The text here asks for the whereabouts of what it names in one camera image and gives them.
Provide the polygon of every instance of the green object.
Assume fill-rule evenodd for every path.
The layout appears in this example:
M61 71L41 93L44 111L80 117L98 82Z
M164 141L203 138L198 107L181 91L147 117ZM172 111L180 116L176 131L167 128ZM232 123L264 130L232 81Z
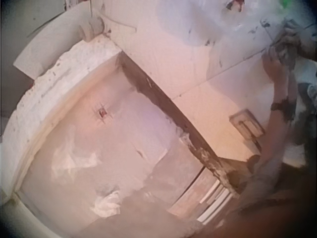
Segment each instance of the green object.
M291 3L292 0L280 0L282 7L285 9Z

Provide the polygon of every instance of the hand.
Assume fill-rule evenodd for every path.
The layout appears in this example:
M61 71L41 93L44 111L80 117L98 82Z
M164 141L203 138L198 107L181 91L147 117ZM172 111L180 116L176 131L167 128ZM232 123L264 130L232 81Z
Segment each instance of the hand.
M279 60L274 46L264 52L262 55L262 63L265 72L275 85L287 87L289 69Z
M298 55L316 61L316 42L308 31L294 20L287 21L280 39L281 43L291 44L297 48Z

